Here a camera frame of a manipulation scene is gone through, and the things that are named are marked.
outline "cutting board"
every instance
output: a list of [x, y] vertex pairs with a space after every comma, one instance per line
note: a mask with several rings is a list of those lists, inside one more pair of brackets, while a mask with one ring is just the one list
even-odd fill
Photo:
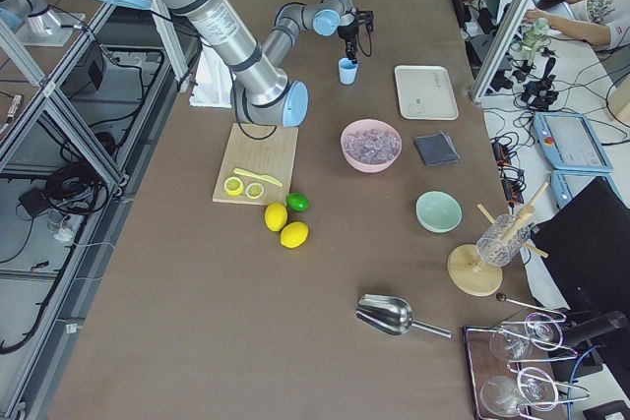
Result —
[[[273, 127], [242, 124], [243, 129], [253, 137], [265, 137]], [[284, 202], [291, 186], [293, 174], [293, 159], [297, 144], [297, 127], [278, 127], [276, 132], [266, 140], [252, 140], [238, 128], [232, 125], [223, 162], [220, 165], [219, 176], [213, 192], [213, 202], [229, 204], [249, 204], [266, 206], [272, 202]], [[269, 182], [260, 181], [252, 177], [238, 176], [247, 187], [252, 182], [260, 182], [265, 192], [259, 199], [249, 199], [245, 193], [240, 196], [229, 196], [223, 189], [223, 182], [233, 176], [235, 167], [247, 169], [257, 174], [270, 174], [283, 183], [282, 187]]]

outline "folded cloth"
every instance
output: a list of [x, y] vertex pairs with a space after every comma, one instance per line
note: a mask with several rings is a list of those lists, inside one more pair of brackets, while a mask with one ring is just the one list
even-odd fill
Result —
[[427, 166], [441, 166], [460, 162], [451, 137], [440, 131], [435, 135], [416, 137], [413, 142]]

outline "mint green bowl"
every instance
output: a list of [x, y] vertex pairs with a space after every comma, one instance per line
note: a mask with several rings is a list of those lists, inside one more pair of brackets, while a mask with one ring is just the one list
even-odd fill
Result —
[[462, 208], [444, 192], [430, 191], [418, 197], [415, 216], [424, 228], [434, 233], [451, 231], [462, 221]]

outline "pink bowl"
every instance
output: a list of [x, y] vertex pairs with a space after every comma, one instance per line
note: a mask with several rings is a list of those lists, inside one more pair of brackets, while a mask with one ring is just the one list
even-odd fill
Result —
[[[390, 133], [394, 135], [400, 145], [398, 146], [398, 152], [394, 156], [394, 158], [389, 161], [383, 162], [381, 164], [368, 164], [365, 162], [361, 162], [357, 159], [354, 159], [350, 156], [347, 151], [344, 143], [347, 140], [348, 135], [355, 135], [361, 132], [367, 132], [369, 130], [379, 130], [385, 133]], [[342, 131], [342, 152], [344, 153], [344, 157], [346, 161], [352, 166], [354, 169], [357, 169], [361, 172], [380, 172], [384, 169], [387, 169], [392, 165], [392, 163], [401, 155], [401, 150], [403, 149], [403, 140], [401, 139], [401, 135], [391, 126], [385, 122], [381, 122], [380, 120], [372, 120], [369, 118], [365, 118], [363, 120], [357, 120], [356, 122], [350, 123], [343, 131]]]

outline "blue cable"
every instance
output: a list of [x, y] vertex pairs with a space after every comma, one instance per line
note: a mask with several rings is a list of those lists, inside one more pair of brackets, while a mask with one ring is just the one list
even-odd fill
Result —
[[[575, 362], [575, 365], [573, 366], [573, 371], [571, 371], [571, 377], [569, 378], [569, 384], [570, 385], [573, 385], [573, 383], [575, 382], [575, 375], [577, 374], [578, 368], [580, 367], [580, 364], [582, 364], [582, 361], [584, 360], [584, 358], [586, 358], [589, 354], [591, 354], [593, 351], [595, 351], [596, 348], [599, 348], [599, 346], [598, 345], [591, 346], [584, 353], [582, 353], [582, 355]], [[569, 398], [569, 393], [570, 392], [571, 392], [571, 388], [567, 389], [567, 398]], [[567, 403], [567, 420], [572, 420], [572, 418], [571, 418], [571, 405], [573, 405], [573, 402]]]

